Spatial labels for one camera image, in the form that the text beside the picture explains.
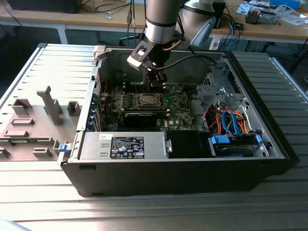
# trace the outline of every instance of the power supply label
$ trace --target power supply label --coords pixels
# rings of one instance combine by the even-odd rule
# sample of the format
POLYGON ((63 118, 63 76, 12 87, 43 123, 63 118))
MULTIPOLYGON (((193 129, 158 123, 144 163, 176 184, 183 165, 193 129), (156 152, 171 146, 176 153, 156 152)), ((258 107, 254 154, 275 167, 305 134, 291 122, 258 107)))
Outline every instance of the power supply label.
POLYGON ((112 137, 111 159, 144 159, 143 137, 112 137))

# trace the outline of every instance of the motherboard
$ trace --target motherboard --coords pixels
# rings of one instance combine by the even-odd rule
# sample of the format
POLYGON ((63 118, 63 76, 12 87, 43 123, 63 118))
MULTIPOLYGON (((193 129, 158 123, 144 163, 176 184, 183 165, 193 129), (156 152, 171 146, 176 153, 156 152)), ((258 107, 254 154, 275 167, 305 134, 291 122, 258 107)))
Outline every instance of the motherboard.
POLYGON ((172 86, 163 93, 126 92, 115 86, 101 94, 103 130, 195 130, 188 92, 172 86))

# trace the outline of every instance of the green circuit board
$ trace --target green circuit board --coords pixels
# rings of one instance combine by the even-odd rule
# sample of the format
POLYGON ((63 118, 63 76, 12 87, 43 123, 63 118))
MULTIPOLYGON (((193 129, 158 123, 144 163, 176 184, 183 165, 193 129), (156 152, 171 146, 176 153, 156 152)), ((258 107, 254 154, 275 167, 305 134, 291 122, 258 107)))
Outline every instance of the green circuit board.
POLYGON ((164 93, 125 93, 120 87, 109 92, 105 114, 105 130, 195 130, 188 108, 188 96, 179 86, 173 86, 164 93), (123 123, 125 113, 153 113, 158 116, 155 127, 132 129, 123 123))

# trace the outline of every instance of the blue latch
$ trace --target blue latch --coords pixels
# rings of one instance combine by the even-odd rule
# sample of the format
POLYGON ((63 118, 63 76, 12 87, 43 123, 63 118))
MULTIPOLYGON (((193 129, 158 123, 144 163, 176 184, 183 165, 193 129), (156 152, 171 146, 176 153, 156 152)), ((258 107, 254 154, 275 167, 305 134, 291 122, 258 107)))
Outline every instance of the blue latch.
POLYGON ((224 135, 214 135, 211 140, 213 144, 230 143, 229 137, 224 135))
POLYGON ((70 144, 60 144, 59 148, 58 148, 59 152, 65 152, 65 153, 69 153, 70 150, 70 144))
POLYGON ((256 140, 258 141, 258 143, 262 143, 262 138, 260 135, 256 135, 256 140))

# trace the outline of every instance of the blue cable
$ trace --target blue cable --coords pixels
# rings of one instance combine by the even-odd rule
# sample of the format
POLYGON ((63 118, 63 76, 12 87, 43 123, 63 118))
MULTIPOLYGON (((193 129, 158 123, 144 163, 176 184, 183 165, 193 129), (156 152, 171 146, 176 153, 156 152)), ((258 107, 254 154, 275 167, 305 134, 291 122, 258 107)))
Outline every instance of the blue cable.
POLYGON ((233 29, 232 23, 231 23, 228 19, 225 19, 225 20, 226 20, 227 23, 229 23, 229 25, 231 26, 231 31, 232 31, 232 37, 231 37, 231 41, 230 41, 230 43, 229 43, 229 46, 228 46, 228 48, 226 49, 226 51, 227 51, 227 50, 229 50, 229 48, 231 47, 231 44, 233 43, 234 29, 233 29))
POLYGON ((236 133, 237 135, 239 135, 239 136, 242 136, 241 130, 240 130, 239 127, 237 126, 236 117, 235 117, 235 114, 234 114, 233 112, 225 111, 225 112, 222 114, 222 116, 221 116, 221 122, 222 122, 222 127, 223 127, 223 129, 225 129, 226 132, 230 134, 230 136, 233 136, 232 132, 231 132, 231 131, 227 128, 227 126, 226 126, 225 117, 226 117, 227 113, 230 113, 231 116, 232 116, 233 127, 234 127, 235 133, 236 133))

